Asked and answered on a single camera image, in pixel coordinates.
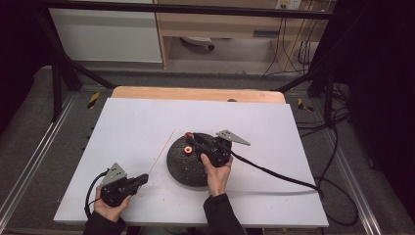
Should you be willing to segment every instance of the tripod leg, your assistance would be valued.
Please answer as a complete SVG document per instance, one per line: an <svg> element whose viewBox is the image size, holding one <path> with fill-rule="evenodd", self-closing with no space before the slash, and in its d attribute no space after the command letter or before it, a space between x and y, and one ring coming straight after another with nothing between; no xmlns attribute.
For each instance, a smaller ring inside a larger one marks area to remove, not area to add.
<svg viewBox="0 0 415 235"><path fill-rule="evenodd" d="M83 73L84 75L88 76L89 78L93 79L94 81L100 83L101 85L107 88L116 88L117 85L110 83L109 81L105 80L101 76L95 74L94 72L88 70L87 68L83 67L79 63L73 61L71 58L67 57L69 63L79 72Z"/></svg>
<svg viewBox="0 0 415 235"><path fill-rule="evenodd" d="M285 93L289 91L290 89L302 84L303 82L307 80L313 80L316 75L318 75L322 70L311 70L307 74L302 75L301 77L295 79L294 81L291 81L290 83L281 86L280 88L271 90L271 91L279 91L281 93Z"/></svg>

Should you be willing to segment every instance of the wooden table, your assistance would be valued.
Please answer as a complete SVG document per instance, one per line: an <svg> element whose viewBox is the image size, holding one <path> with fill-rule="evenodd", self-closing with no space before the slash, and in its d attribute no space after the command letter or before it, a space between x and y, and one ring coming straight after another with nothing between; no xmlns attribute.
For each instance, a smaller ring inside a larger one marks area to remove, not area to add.
<svg viewBox="0 0 415 235"><path fill-rule="evenodd" d="M239 102L220 102L229 99ZM290 105L281 93L119 87L101 112L54 219L84 223L87 188L96 175L118 163L128 177L150 174L149 182L122 215L128 224L206 226L202 204L208 188L177 182L167 169L166 155L169 146L187 131L214 135L226 128L251 142L251 146L234 144L235 153L283 175L314 183ZM315 191L237 160L227 193L245 227L328 226Z"/></svg>

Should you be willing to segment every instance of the white cabinet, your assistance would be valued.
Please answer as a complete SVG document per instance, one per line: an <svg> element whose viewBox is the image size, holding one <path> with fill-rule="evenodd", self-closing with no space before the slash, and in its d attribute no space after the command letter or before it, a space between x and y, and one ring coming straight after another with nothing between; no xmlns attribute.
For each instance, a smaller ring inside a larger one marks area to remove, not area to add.
<svg viewBox="0 0 415 235"><path fill-rule="evenodd" d="M111 1L152 3L151 0ZM50 11L65 51L74 60L161 63L154 13Z"/></svg>

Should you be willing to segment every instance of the metal bracket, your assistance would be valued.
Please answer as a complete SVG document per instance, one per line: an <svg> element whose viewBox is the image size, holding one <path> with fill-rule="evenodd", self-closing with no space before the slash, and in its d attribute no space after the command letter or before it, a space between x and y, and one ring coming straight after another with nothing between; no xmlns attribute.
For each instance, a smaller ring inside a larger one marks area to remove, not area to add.
<svg viewBox="0 0 415 235"><path fill-rule="evenodd" d="M104 177L101 182L101 186L109 185L113 182L119 181L121 178L127 176L127 173L119 166L117 163L113 164L111 169L108 171L107 175Z"/></svg>
<svg viewBox="0 0 415 235"><path fill-rule="evenodd" d="M239 137L238 135L232 133L231 131L229 131L227 129L216 132L216 135L219 136L222 139L225 139L225 140L228 140L228 141L231 141L231 142L251 146L250 142L246 141L245 139Z"/></svg>

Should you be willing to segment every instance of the person's left hand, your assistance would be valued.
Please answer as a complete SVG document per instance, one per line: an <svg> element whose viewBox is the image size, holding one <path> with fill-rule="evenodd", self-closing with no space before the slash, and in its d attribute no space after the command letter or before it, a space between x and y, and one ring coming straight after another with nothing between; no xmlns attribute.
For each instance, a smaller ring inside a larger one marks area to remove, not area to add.
<svg viewBox="0 0 415 235"><path fill-rule="evenodd" d="M101 186L97 187L95 199L101 198L101 188L102 188ZM94 203L94 211L112 222L117 222L119 217L121 216L121 213L126 208L128 208L130 201L131 201L131 195L126 197L124 201L122 201L121 205L119 205L116 208L113 208L105 204L104 201L100 199Z"/></svg>

